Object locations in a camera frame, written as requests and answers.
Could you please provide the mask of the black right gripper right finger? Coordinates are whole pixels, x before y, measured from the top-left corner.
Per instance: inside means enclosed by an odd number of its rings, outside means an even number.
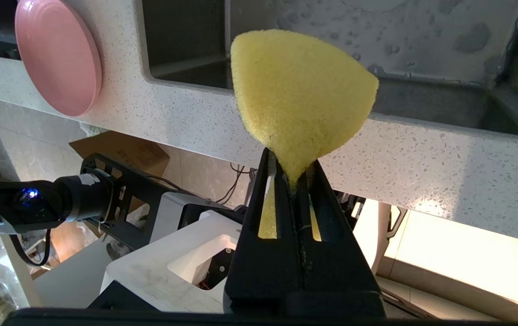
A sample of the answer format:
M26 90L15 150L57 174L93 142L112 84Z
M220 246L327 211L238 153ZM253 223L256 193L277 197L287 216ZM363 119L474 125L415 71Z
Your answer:
M319 161L298 180L295 233L301 272L297 316L386 316L380 288Z

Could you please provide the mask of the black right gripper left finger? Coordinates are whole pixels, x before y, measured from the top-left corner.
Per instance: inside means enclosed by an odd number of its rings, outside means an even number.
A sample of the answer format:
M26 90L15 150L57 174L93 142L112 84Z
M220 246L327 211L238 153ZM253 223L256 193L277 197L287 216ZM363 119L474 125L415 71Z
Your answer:
M268 188L269 169L275 169L271 184L275 196L274 239L259 237L259 227ZM297 235L292 200L284 173L275 155L264 149L249 207L243 221L234 258L224 287L224 312L249 316L281 316L286 299L301 287Z

